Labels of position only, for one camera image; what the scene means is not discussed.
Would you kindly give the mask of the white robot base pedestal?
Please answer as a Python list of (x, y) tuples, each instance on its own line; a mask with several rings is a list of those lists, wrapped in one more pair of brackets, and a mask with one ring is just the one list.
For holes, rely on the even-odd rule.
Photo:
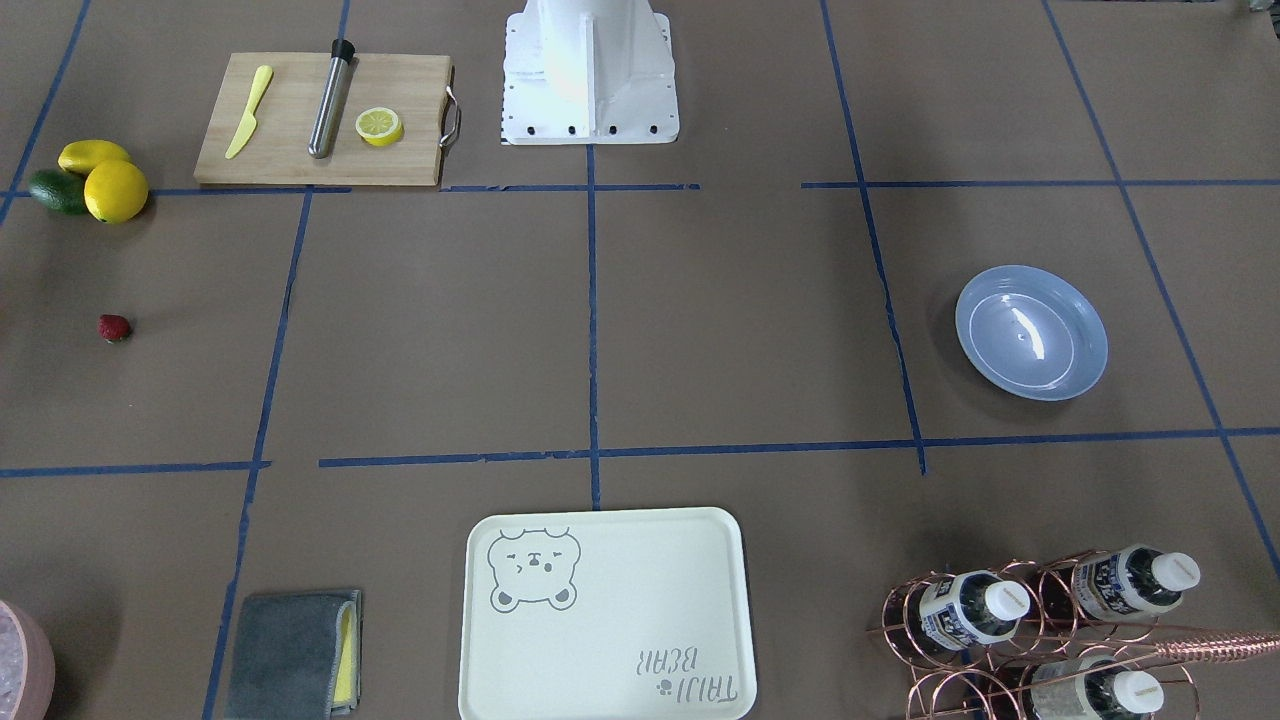
[(669, 18), (648, 1), (527, 1), (504, 27), (500, 142), (672, 143)]

